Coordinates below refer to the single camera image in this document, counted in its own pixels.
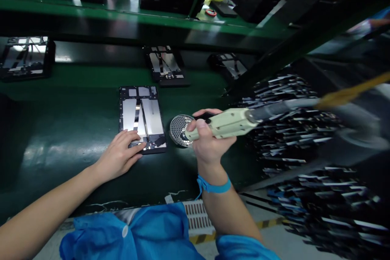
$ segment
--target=blue anti-static wrist strap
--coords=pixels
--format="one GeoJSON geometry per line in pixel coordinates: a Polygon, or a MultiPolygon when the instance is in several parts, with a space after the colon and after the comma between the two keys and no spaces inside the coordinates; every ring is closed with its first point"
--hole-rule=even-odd
{"type": "Polygon", "coordinates": [[[200,195],[202,195],[203,190],[207,191],[207,193],[210,193],[210,192],[212,192],[212,193],[225,193],[225,192],[229,191],[230,185],[231,185],[229,177],[227,177],[226,184],[222,185],[222,186],[210,185],[199,174],[198,174],[198,178],[196,179],[196,181],[199,184],[200,193],[199,193],[198,197],[196,197],[195,200],[198,200],[200,195]]]}

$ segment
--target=blue uniform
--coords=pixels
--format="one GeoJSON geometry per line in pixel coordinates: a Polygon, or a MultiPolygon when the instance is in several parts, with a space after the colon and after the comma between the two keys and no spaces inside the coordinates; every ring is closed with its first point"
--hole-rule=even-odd
{"type": "MultiPolygon", "coordinates": [[[[204,260],[189,241],[189,224],[182,203],[139,210],[130,225],[112,213],[74,219],[75,231],[61,241],[63,260],[204,260]]],[[[216,240],[216,260],[278,260],[259,241],[225,235],[216,240]]]]}

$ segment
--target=circular metal mesh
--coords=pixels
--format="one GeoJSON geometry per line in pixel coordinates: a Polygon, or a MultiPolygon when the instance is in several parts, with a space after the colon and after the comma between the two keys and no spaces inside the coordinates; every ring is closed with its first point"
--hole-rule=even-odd
{"type": "Polygon", "coordinates": [[[171,125],[169,126],[169,135],[176,144],[184,147],[191,147],[192,141],[183,140],[180,134],[186,130],[188,124],[190,124],[193,119],[194,118],[187,115],[178,115],[172,119],[171,125]]]}

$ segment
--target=hand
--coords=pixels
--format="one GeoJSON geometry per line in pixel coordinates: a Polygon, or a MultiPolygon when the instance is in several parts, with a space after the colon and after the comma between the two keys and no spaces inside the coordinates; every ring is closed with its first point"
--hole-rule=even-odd
{"type": "Polygon", "coordinates": [[[137,152],[145,148],[145,142],[128,148],[133,140],[141,139],[137,132],[126,129],[117,134],[99,160],[91,166],[102,184],[127,173],[131,166],[142,157],[142,154],[137,154],[137,152]]]}
{"type": "MultiPolygon", "coordinates": [[[[193,113],[194,117],[200,116],[205,112],[219,114],[222,111],[218,109],[203,109],[193,113]]],[[[192,121],[188,127],[188,131],[198,129],[199,139],[193,142],[193,148],[199,163],[219,164],[221,157],[228,149],[236,142],[237,137],[228,137],[217,139],[213,137],[211,129],[203,119],[192,121]]]]}

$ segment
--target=yellow and black hazard tape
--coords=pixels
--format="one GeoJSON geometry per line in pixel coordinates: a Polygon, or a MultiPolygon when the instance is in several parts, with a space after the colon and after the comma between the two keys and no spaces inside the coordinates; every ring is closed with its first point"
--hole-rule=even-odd
{"type": "MultiPolygon", "coordinates": [[[[256,223],[256,225],[261,230],[263,228],[270,228],[275,225],[280,225],[283,223],[283,221],[286,221],[284,217],[278,217],[267,221],[259,221],[258,223],[256,223]]],[[[215,241],[216,238],[217,238],[217,233],[214,231],[213,234],[211,235],[202,234],[202,235],[192,236],[190,237],[190,242],[196,245],[196,244],[215,241]]]]}

